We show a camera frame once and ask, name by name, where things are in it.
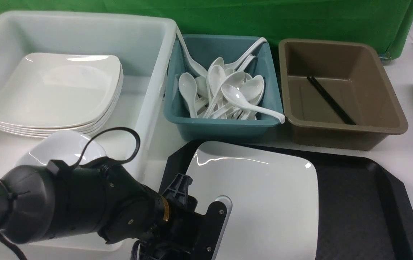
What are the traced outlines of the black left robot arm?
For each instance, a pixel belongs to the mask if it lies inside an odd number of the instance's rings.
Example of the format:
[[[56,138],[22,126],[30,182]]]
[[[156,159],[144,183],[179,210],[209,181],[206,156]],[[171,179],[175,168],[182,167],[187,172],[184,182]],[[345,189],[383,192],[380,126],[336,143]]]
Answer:
[[[214,260],[233,204],[218,196],[198,214],[191,183],[179,174],[159,194],[108,158],[20,165],[0,178],[0,242],[25,260],[19,244],[96,233],[107,244],[135,239],[132,260]]]

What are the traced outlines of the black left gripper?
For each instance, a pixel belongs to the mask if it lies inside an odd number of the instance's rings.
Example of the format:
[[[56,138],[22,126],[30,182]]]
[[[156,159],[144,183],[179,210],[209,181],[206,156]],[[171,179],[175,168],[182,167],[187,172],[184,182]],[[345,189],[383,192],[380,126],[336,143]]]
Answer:
[[[176,202],[172,219],[162,230],[133,244],[132,260],[206,260],[207,212],[195,211],[198,201],[188,195],[192,182],[190,176],[176,174],[162,193]]]

